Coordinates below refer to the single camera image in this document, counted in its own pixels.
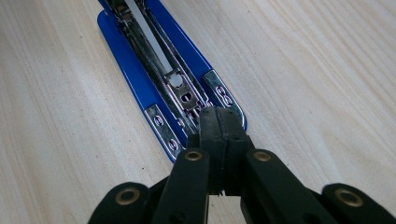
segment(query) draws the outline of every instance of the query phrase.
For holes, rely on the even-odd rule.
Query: metal grommet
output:
[[[116,195],[116,203],[119,205],[128,205],[137,201],[140,196],[140,192],[136,188],[126,188],[122,189]]]
[[[184,156],[188,161],[198,161],[202,158],[202,154],[197,151],[191,151]]]
[[[271,155],[263,152],[263,151],[258,151],[254,153],[254,158],[256,158],[259,161],[269,161],[271,160]]]
[[[335,191],[335,197],[342,203],[345,203],[352,207],[361,207],[363,200],[361,196],[347,189],[337,189]]]

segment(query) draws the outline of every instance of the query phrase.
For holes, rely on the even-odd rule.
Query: black clamp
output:
[[[208,195],[241,197],[247,223],[396,223],[381,205],[344,184],[307,189],[271,151],[256,149],[238,117],[205,108],[171,174],[151,188],[124,183],[89,223],[206,223]]]

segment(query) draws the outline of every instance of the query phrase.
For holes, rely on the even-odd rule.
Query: hole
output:
[[[177,148],[178,148],[177,142],[175,141],[175,139],[169,140],[168,146],[169,146],[170,149],[172,149],[174,151],[177,150]]]
[[[134,193],[132,191],[126,191],[121,194],[121,199],[124,201],[131,200],[134,197]]]
[[[182,212],[175,211],[169,216],[169,221],[173,224],[180,224],[186,221],[186,215]]]
[[[309,214],[309,213],[303,214],[303,221],[308,224],[319,224],[320,223],[320,219],[317,216],[315,216],[313,214]]]
[[[355,198],[352,194],[350,193],[346,193],[346,192],[342,192],[340,195],[345,201],[347,202],[353,202],[356,203],[358,201],[357,198]]]
[[[181,101],[187,103],[191,98],[192,98],[191,93],[187,92],[186,94],[181,96]]]
[[[202,158],[202,154],[197,151],[191,151],[186,153],[185,158],[189,161],[198,161]]]

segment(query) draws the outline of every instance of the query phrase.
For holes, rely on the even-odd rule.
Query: wooden table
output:
[[[396,1],[163,0],[309,188],[396,215]],[[0,0],[0,223],[86,223],[114,186],[172,169],[96,23],[96,1]],[[210,198],[209,223],[243,223]]]

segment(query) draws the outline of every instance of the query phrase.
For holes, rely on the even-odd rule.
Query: blue stapler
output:
[[[171,161],[198,133],[200,111],[244,112],[159,0],[99,0],[98,24],[136,101]]]

